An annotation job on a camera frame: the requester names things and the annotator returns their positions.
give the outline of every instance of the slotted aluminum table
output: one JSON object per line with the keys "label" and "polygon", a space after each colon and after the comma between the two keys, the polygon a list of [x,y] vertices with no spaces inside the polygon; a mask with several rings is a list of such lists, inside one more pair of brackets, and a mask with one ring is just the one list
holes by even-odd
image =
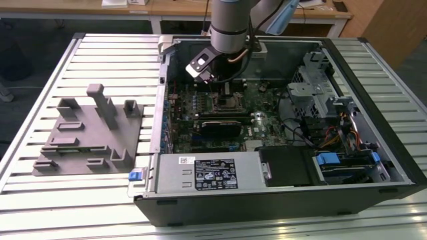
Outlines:
{"label": "slotted aluminum table", "polygon": [[[85,96],[89,83],[122,103],[144,104],[136,165],[146,166],[154,124],[160,63],[157,35],[86,34],[73,39],[0,162],[1,240],[103,239],[425,239],[427,190],[358,214],[185,227],[153,227],[126,195],[128,174],[30,175],[58,112],[59,97]],[[427,171],[427,110],[368,43],[333,43],[377,108]],[[345,86],[336,76],[344,94]]]}

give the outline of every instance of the power supply label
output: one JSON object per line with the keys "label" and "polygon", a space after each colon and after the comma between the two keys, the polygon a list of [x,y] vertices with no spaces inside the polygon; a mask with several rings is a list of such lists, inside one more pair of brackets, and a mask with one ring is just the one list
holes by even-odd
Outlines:
{"label": "power supply label", "polygon": [[193,177],[197,191],[237,189],[234,159],[194,160]]}

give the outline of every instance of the wooden cabinet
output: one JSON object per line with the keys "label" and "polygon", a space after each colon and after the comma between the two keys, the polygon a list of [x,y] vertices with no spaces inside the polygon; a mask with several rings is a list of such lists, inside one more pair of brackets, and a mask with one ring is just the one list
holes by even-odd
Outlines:
{"label": "wooden cabinet", "polygon": [[353,14],[340,37],[364,37],[397,68],[427,34],[427,0],[341,0]]}

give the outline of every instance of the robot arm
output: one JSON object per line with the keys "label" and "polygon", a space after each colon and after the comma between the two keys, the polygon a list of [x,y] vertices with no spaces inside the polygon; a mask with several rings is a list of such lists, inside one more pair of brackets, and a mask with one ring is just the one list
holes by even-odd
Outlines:
{"label": "robot arm", "polygon": [[252,25],[257,25],[253,31],[262,30],[278,35],[288,25],[297,3],[298,0],[212,0],[210,46],[185,68],[196,82],[228,82],[245,70],[248,64],[241,67],[241,59],[246,55],[245,61],[249,61],[254,43],[250,39],[246,45],[246,34],[252,28],[249,16]]}

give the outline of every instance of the motherboard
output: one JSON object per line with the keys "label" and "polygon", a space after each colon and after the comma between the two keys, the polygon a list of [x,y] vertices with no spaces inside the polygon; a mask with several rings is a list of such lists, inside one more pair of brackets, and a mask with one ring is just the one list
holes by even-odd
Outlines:
{"label": "motherboard", "polygon": [[258,79],[225,85],[172,83],[173,153],[250,152],[257,147],[285,145],[277,115],[282,89]]}

